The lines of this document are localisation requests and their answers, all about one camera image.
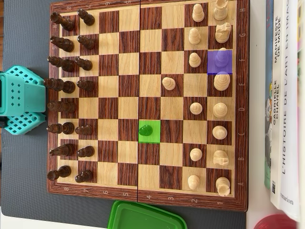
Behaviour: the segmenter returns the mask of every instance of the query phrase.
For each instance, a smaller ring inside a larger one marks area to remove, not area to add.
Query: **dark square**
[[[119,76],[119,97],[139,96],[139,75]]]
[[[138,185],[138,165],[118,163],[118,185]]]
[[[190,66],[190,55],[195,52],[201,59],[201,63],[198,67],[193,68]],[[184,51],[184,73],[206,73],[207,72],[207,50],[188,50]]]
[[[98,130],[98,119],[79,119],[78,120],[79,126],[86,126],[90,125],[93,129],[91,135],[78,135],[78,139],[82,140],[97,140],[97,130]]]
[[[162,52],[184,50],[184,28],[162,30]]]
[[[215,39],[216,26],[209,26],[209,40],[208,40],[208,49],[233,49],[233,25],[231,25],[230,37],[225,43],[218,43]]]
[[[118,98],[99,98],[99,119],[118,119]]]
[[[161,120],[161,142],[182,143],[183,120]]]
[[[99,141],[98,161],[118,162],[118,142],[117,141]]]
[[[206,169],[206,186],[205,186],[206,192],[217,193],[216,181],[220,177],[227,178],[231,184],[231,170],[217,169],[217,168],[207,168]]]
[[[139,119],[159,120],[160,116],[160,97],[139,97]]]
[[[120,32],[120,53],[140,51],[140,31]]]
[[[193,114],[190,107],[193,103],[199,103],[202,106],[200,114]],[[184,97],[183,98],[183,119],[184,120],[206,120],[207,115],[207,97]]]
[[[119,119],[119,141],[138,141],[138,120]]]
[[[101,12],[99,23],[100,23],[100,33],[118,32],[119,11]]]
[[[160,166],[160,188],[182,189],[182,167]]]
[[[78,161],[78,174],[86,170],[92,172],[92,180],[86,182],[97,183],[97,161]]]
[[[140,53],[140,74],[161,74],[161,52]]]
[[[139,143],[138,163],[143,165],[160,164],[160,144]]]
[[[208,3],[201,3],[204,19],[201,22],[195,22],[193,20],[193,8],[195,4],[188,4],[184,6],[184,26],[185,27],[202,27],[208,26],[209,14],[208,14]]]
[[[99,54],[99,35],[98,34],[90,34],[90,35],[83,35],[87,38],[94,40],[94,47],[92,49],[87,49],[85,46],[80,44],[80,51],[81,56],[89,56],[89,55],[98,55]]]
[[[230,121],[208,121],[207,122],[207,144],[210,145],[232,145],[232,122]],[[228,135],[225,139],[218,140],[213,136],[215,126],[221,125],[226,128]]]
[[[119,75],[119,55],[100,55],[99,76]]]
[[[94,97],[96,98],[96,97],[99,97],[99,77],[98,76],[81,77],[80,80],[84,80],[84,81],[89,80],[89,81],[92,81],[93,84],[94,84],[94,88],[90,92],[80,88],[80,98],[94,98]]]
[[[198,161],[191,160],[190,152],[192,149],[198,148],[202,152],[202,158]],[[183,166],[206,168],[206,145],[201,144],[183,144]]]

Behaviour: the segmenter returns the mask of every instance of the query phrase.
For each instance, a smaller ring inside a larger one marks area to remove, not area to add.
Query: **wooden chessboard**
[[[193,5],[200,3],[205,18],[192,19]],[[87,26],[77,16],[85,9],[95,17]],[[50,22],[50,35],[69,38],[72,52],[59,50],[50,43],[50,55],[92,61],[93,68],[76,67],[72,73],[50,65],[50,77],[76,83],[95,82],[87,92],[76,87],[65,94],[49,90],[49,101],[73,101],[73,114],[49,112],[49,124],[72,122],[75,127],[91,125],[92,135],[49,133],[48,148],[72,143],[75,153],[69,157],[48,156],[48,171],[69,165],[72,174],[47,181],[50,193],[138,201],[200,208],[247,210],[248,196],[248,115],[249,115],[249,0],[228,3],[228,16],[222,21],[213,17],[215,0],[91,0],[62,1],[51,4],[58,12],[74,20],[75,29],[65,31]],[[217,24],[232,25],[229,40],[215,40]],[[201,42],[191,45],[188,34],[196,27]],[[95,40],[87,50],[77,42],[79,35]],[[232,51],[232,74],[228,89],[214,88],[215,74],[207,68],[209,52],[225,47]],[[190,67],[189,55],[195,52],[202,60]],[[167,91],[164,77],[176,81]],[[190,112],[190,105],[203,107],[200,115]],[[213,116],[216,103],[225,103],[228,113]],[[138,135],[139,127],[149,124],[154,137]],[[228,136],[217,140],[213,127],[224,126]],[[77,158],[76,151],[93,146],[92,157]],[[199,148],[203,157],[190,159],[190,151]],[[229,156],[227,166],[215,165],[213,153],[222,149]],[[78,184],[75,176],[89,169],[91,182]],[[189,189],[190,175],[200,178],[199,187]],[[226,177],[231,194],[221,197],[215,182]]]

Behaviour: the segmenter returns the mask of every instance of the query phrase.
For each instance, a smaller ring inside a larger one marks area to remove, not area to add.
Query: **dark chess piece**
[[[90,125],[86,126],[79,126],[75,129],[75,133],[78,135],[91,135],[93,132],[93,129]]]
[[[93,25],[93,23],[94,23],[94,17],[91,15],[91,14],[88,14],[88,12],[87,11],[85,11],[85,10],[83,10],[83,9],[79,9],[78,11],[77,11],[77,13],[78,13],[78,16],[81,18],[81,19],[83,19],[83,21],[84,21],[84,23],[86,24],[86,25]]]
[[[63,91],[65,93],[72,93],[75,90],[75,84],[71,81],[63,81],[62,79],[54,79],[54,78],[50,78],[50,79],[45,79],[43,81],[43,85],[46,88],[50,88],[53,89],[57,92],[59,91]]]
[[[55,37],[51,36],[50,41],[52,44],[55,44],[60,49],[66,52],[72,52],[74,49],[74,44],[71,40],[63,38],[63,37]]]
[[[92,62],[81,58],[76,58],[75,63],[83,68],[83,70],[90,71],[92,69]]]
[[[64,144],[55,149],[49,151],[50,156],[71,156],[73,154],[74,147],[72,144]]]
[[[74,28],[74,22],[70,20],[69,18],[63,18],[60,14],[54,12],[50,16],[51,21],[55,24],[60,24],[62,27],[67,30],[71,31]]]
[[[79,80],[76,84],[79,88],[84,89],[85,91],[92,91],[94,89],[94,82],[89,80]]]
[[[76,104],[74,102],[51,101],[47,104],[50,111],[74,113]]]
[[[94,154],[94,148],[92,146],[87,146],[84,149],[80,149],[77,151],[78,157],[86,157],[86,156],[92,156]]]
[[[58,170],[52,170],[48,173],[49,180],[57,180],[59,177],[68,177],[71,174],[70,166],[61,166]]]
[[[47,131],[53,134],[64,133],[65,135],[70,135],[74,131],[73,123],[64,123],[64,124],[52,124],[47,127]]]
[[[85,36],[78,36],[77,41],[83,45],[86,49],[94,48],[94,40]]]

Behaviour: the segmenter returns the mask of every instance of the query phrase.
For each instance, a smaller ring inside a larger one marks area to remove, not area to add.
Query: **gray table surface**
[[[4,1],[3,68],[23,65],[48,78],[52,0]],[[107,227],[113,200],[49,194],[48,136],[43,123],[26,135],[2,132],[2,213],[6,216]],[[184,218],[189,229],[244,229],[246,213],[158,206]]]

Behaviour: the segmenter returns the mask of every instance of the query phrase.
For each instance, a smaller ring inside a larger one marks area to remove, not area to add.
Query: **chess piece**
[[[92,180],[92,178],[93,178],[92,172],[90,170],[85,170],[75,177],[75,181],[77,183],[82,183],[82,182],[90,181]]]
[[[63,18],[60,14],[54,12],[50,16],[51,21],[60,24],[65,30],[71,31],[74,28],[74,22],[68,18]]]
[[[221,166],[227,166],[229,164],[229,157],[227,153],[221,149],[216,150],[213,154],[213,163]]]
[[[200,103],[192,103],[190,106],[190,111],[194,115],[199,115],[202,112],[202,106]]]
[[[229,52],[225,48],[221,48],[215,57],[215,65],[224,68],[229,63]]]
[[[221,197],[226,197],[230,194],[230,181],[225,177],[220,177],[216,180],[217,192]]]
[[[92,62],[81,58],[76,58],[75,63],[83,70],[90,71],[92,69]]]
[[[194,148],[190,152],[190,158],[192,161],[198,161],[202,158],[202,151],[198,148]]]
[[[226,72],[218,73],[214,78],[214,87],[218,91],[224,91],[229,87],[230,76]]]
[[[78,157],[86,157],[86,156],[92,156],[94,154],[94,148],[92,146],[87,146],[84,149],[80,149],[77,151]]]
[[[58,170],[52,170],[47,174],[49,180],[57,180],[59,177],[68,177],[71,174],[69,166],[61,166]]]
[[[215,117],[217,118],[222,118],[225,117],[225,115],[228,112],[228,108],[225,104],[223,103],[217,103],[215,104],[215,106],[213,107],[213,114]]]
[[[75,133],[78,135],[91,135],[93,132],[93,129],[90,125],[86,126],[79,126],[75,129]]]
[[[65,93],[72,93],[75,90],[75,84],[71,81],[63,81],[62,79],[45,79],[43,80],[43,85],[46,88],[53,89],[57,92],[60,92],[61,90]]]
[[[49,151],[50,156],[71,156],[73,154],[74,147],[72,144],[64,144],[55,149]]]
[[[200,33],[198,31],[198,29],[196,28],[192,28],[190,30],[190,34],[189,34],[189,41],[191,44],[198,44],[201,40],[201,36]]]
[[[149,136],[153,133],[153,128],[150,125],[144,125],[139,129],[139,134],[142,136]]]
[[[196,190],[200,184],[200,179],[198,176],[196,175],[191,175],[189,176],[189,178],[187,179],[187,183],[189,185],[189,188],[191,190]]]
[[[226,128],[224,128],[224,127],[221,126],[221,125],[215,126],[215,127],[213,128],[212,133],[213,133],[213,136],[214,136],[216,139],[218,139],[218,140],[223,140],[223,139],[225,139],[225,137],[227,137],[227,135],[228,135],[228,132],[227,132]]]
[[[228,15],[228,1],[216,0],[216,6],[213,14],[214,14],[214,18],[218,21],[225,19]]]
[[[83,45],[86,49],[94,48],[94,40],[83,35],[78,36],[77,41]]]
[[[73,123],[64,123],[64,124],[52,124],[47,127],[47,131],[53,134],[64,133],[65,135],[70,135],[74,131]]]
[[[200,4],[195,4],[193,8],[193,20],[201,22],[204,19],[204,12]]]
[[[76,104],[74,102],[51,101],[47,104],[50,111],[74,113]]]
[[[196,68],[200,65],[201,59],[200,59],[200,57],[198,56],[197,53],[193,52],[190,55],[189,63],[190,63],[190,66],[193,67],[193,68]]]
[[[66,52],[72,52],[74,49],[73,42],[67,38],[51,36],[50,41]]]
[[[226,43],[230,37],[231,25],[230,23],[225,23],[223,25],[216,26],[215,39],[218,43]]]
[[[169,77],[165,77],[163,80],[162,80],[162,84],[163,86],[165,87],[166,90],[172,90],[175,88],[176,86],[176,82],[174,79],[172,78],[169,78]]]
[[[77,13],[78,13],[78,16],[81,18],[81,19],[83,19],[83,21],[84,21],[84,23],[86,24],[86,25],[93,25],[93,23],[94,23],[94,17],[91,15],[91,14],[89,14],[87,11],[85,11],[85,10],[83,10],[83,9],[79,9],[78,11],[77,11]]]

